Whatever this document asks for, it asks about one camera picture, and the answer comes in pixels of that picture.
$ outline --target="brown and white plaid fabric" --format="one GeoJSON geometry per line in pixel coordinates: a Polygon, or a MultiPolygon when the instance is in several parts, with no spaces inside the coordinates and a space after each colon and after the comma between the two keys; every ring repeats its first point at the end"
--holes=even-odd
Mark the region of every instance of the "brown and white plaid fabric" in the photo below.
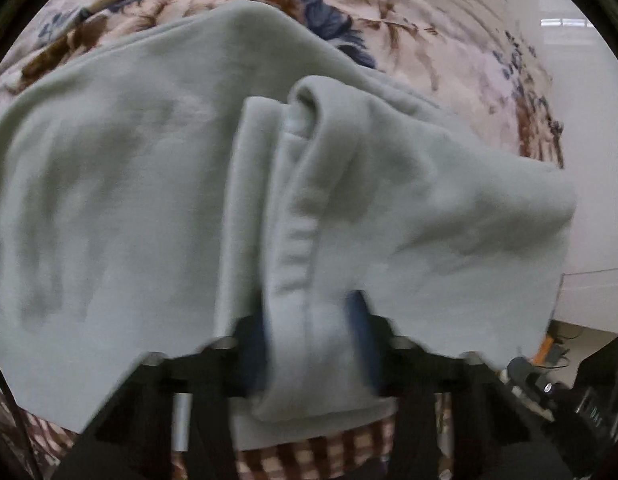
{"type": "MultiPolygon", "coordinates": [[[[436,402],[441,478],[451,477],[449,434],[451,404],[446,394],[436,402]]],[[[36,460],[45,478],[49,478],[71,449],[77,433],[22,410],[28,424],[36,460]]],[[[318,436],[278,444],[263,449],[238,451],[236,467],[241,480],[328,480],[361,466],[370,458],[385,460],[393,444],[394,417],[388,416],[366,426],[342,431],[331,436],[318,436]]],[[[0,430],[14,453],[25,464],[22,443],[16,424],[0,393],[0,430]]],[[[180,453],[173,454],[174,480],[187,480],[180,453]]]]}

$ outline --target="light green cloth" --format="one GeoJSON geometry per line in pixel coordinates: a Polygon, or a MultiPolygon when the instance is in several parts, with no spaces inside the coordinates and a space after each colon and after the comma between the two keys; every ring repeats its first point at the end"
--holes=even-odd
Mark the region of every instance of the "light green cloth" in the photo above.
{"type": "Polygon", "coordinates": [[[235,2],[81,57],[0,119],[0,363],[79,430],[145,351],[194,351],[263,291],[240,449],[376,420],[344,297],[436,352],[533,354],[574,196],[282,12],[235,2]]]}

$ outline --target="floral fabric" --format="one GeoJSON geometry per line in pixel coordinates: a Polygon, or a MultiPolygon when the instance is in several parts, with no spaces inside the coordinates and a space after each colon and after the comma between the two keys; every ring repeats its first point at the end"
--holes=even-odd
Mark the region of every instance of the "floral fabric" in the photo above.
{"type": "MultiPolygon", "coordinates": [[[[50,0],[0,65],[0,112],[75,57],[228,1],[50,0]]],[[[506,22],[505,0],[258,1],[454,111],[485,143],[564,165],[550,77],[506,22]]]]}

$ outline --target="folded garment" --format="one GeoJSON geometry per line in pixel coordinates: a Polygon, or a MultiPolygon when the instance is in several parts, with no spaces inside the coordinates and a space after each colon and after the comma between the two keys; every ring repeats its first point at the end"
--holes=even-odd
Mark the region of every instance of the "folded garment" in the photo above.
{"type": "Polygon", "coordinates": [[[432,351],[533,354],[573,209],[553,166],[227,4],[68,63],[0,118],[0,363],[79,430],[139,354],[195,351],[262,298],[267,383],[234,406],[237,447],[360,426],[392,405],[346,293],[432,351]]]}

